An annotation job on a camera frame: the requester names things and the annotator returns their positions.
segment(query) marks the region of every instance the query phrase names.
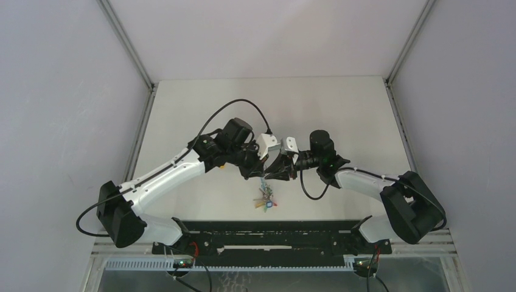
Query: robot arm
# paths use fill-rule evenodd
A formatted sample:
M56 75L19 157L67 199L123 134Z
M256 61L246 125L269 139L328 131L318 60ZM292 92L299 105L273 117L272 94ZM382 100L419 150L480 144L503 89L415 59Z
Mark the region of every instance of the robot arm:
M441 205L419 175L407 172L400 178L388 178L343 167L349 161L336 154L333 141L323 130L312 132L307 151L299 151L293 137L279 142L272 134L260 134L246 143L252 130L246 122L231 119L216 137L199 136L174 159L148 174L119 186L113 182L104 184L99 202L107 201L98 206L97 217L115 245L123 248L136 240L174 244L183 234L180 221L147 215L145 209L181 183L226 163L238 166L245 179L259 176L288 181L296 179L298 171L317 168L326 184L353 189L382 201L387 215L368 217L357 226L367 242L398 236L408 243L417 243L444 219ZM280 155L264 169L269 151L277 149ZM405 201L412 197L413 202Z

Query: metal bar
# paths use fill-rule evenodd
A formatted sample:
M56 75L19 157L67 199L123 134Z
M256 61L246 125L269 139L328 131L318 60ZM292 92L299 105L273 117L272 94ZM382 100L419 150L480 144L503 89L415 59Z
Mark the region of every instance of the metal bar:
M466 279L461 277L461 273L459 272L462 268L458 259L443 257L441 258L441 265L450 292L470 291Z
M396 125L398 126L398 130L400 131L400 135L402 137L403 147L405 149L406 157L408 158L408 165L410 166L410 169L412 171L417 172L416 160L414 159L414 151L408 140L408 135L406 133L405 127L403 126L403 118L400 114L396 99L394 98L394 93L392 92L391 85L389 85L387 81L385 83L385 89L387 90L387 96L389 97L389 102L391 103L391 108L392 112L394 113Z
M82 279L81 287L79 288L80 292L86 292L86 286L88 284L89 275L91 275L91 270L93 268L93 262L95 261L94 258L90 257L88 262L88 267L86 268L86 273L84 274L84 277Z
M131 148L131 154L129 155L129 159L125 167L123 181L130 181L131 179L133 179L134 171L136 170L136 163L138 162L138 156L142 148L145 131L147 130L150 112L152 110L152 105L154 104L154 98L156 97L156 90L157 86L155 86L152 90L149 90L148 92L147 101L145 103L142 116L140 117L140 123L138 124L138 131L136 132L136 136L134 137L133 146Z
M398 74L398 72L401 68L401 65L403 65L403 62L405 61L405 59L408 55L408 52L414 45L417 36L421 32L421 28L425 24L425 21L427 20L428 15L432 11L432 8L434 7L436 2L437 2L437 0L427 0L427 2L425 3L425 7L423 7L423 9L421 10L421 13L419 14L419 17L417 18L416 23L414 24L414 27L410 31L410 34L408 35L408 38L406 39L405 44L403 45L403 49L399 53L398 58L396 59L396 62L394 62L394 66L391 69L391 72L389 73L389 75L386 78L388 85L391 85L393 83L394 79L396 78L396 75Z
M100 280L106 267L107 259L104 257L94 257L91 271L86 282L85 292L98 292Z
M145 70L145 67L136 53L136 50L134 49L133 44L131 43L131 40L129 39L122 23L120 22L120 19L116 15L113 6L111 5L109 0L97 0L97 3L99 3L100 8L104 12L104 15L108 18L108 21L111 24L111 27L113 28L114 33L124 46L125 51L129 55L129 58L133 62L133 64L136 66L136 69L138 70L138 73L142 77L144 83L147 85L149 89L152 89L152 80L150 79L150 76L148 75L147 71Z

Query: black mounting plate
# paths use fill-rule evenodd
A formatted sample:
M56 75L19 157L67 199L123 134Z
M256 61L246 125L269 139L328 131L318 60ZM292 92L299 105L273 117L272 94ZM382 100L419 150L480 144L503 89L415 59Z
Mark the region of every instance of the black mounting plate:
M173 245L195 253L208 266L341 266L342 255L372 254L376 245L352 232L358 220L340 221L182 221L189 230ZM228 246L271 246L264 249L229 249ZM274 249L283 246L286 249ZM162 244L152 254L170 254ZM380 245L391 254L391 244Z

